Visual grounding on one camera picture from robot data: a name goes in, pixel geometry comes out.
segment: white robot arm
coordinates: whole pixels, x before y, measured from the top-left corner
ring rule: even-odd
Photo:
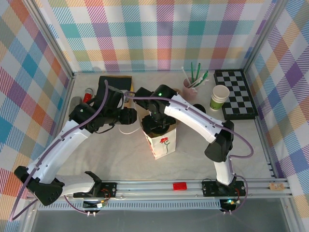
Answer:
[[[61,135],[90,118],[98,109],[98,104],[100,104],[100,100],[102,99],[102,92],[100,91],[103,89],[101,86],[102,83],[103,82],[100,80],[97,94],[97,99],[99,99],[99,101],[94,102],[93,106],[82,103],[73,110],[70,114],[70,120],[66,122],[62,132],[55,138],[51,145],[58,139],[61,139],[61,141],[51,149],[27,184],[27,188],[43,205],[52,204],[58,197],[66,194],[76,192],[92,192],[95,194],[96,191],[100,191],[98,188],[101,180],[92,172],[85,172],[79,176],[59,176],[57,172],[79,144],[87,139],[93,132],[97,131],[99,127],[104,124],[113,125],[114,123],[131,124],[137,119],[134,109],[118,108],[118,103],[123,101],[123,93],[109,87],[108,100],[101,113],[84,127],[75,129],[68,134],[65,139],[62,139]],[[235,180],[234,175],[230,172],[227,158],[228,152],[232,148],[233,136],[222,129],[214,127],[203,117],[207,117],[216,124],[227,126],[230,129],[233,129],[233,123],[223,123],[211,118],[203,112],[199,112],[199,115],[202,116],[193,114],[192,111],[188,110],[189,107],[193,106],[187,103],[174,90],[165,85],[161,85],[155,92],[149,92],[144,88],[140,88],[136,92],[136,96],[163,96],[171,99],[170,102],[135,100],[137,104],[151,112],[150,115],[145,117],[142,121],[142,124],[145,125],[144,129],[164,131],[168,129],[169,125],[176,123],[175,119],[180,120],[197,131],[210,143],[205,150],[205,155],[215,164],[217,182],[228,187]],[[175,101],[185,104],[187,108],[179,106]],[[40,157],[28,167],[19,166],[14,174],[24,182],[31,171],[36,168],[39,159]]]

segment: plaid fabric wall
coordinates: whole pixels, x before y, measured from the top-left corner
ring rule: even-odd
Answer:
[[[241,68],[275,0],[36,0],[76,72]]]
[[[309,0],[290,0],[248,81],[271,155],[309,231]]]
[[[21,188],[13,171],[51,142],[68,82],[22,0],[0,0],[0,232],[16,231],[7,222]]]

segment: chess board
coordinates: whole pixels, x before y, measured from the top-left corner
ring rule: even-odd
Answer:
[[[225,120],[254,119],[258,115],[242,70],[216,70],[216,85],[224,85],[230,95],[222,106]]]

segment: red flower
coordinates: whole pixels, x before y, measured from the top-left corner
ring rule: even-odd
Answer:
[[[167,140],[169,140],[168,137],[162,138],[161,141],[160,141],[160,143],[165,143]]]

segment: pencil cup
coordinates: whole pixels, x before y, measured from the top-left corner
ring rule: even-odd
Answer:
[[[219,110],[230,95],[230,90],[226,86],[218,85],[212,90],[211,109]]]
[[[186,101],[194,100],[197,97],[197,90],[195,88],[187,88],[190,85],[187,79],[183,81],[183,98]]]

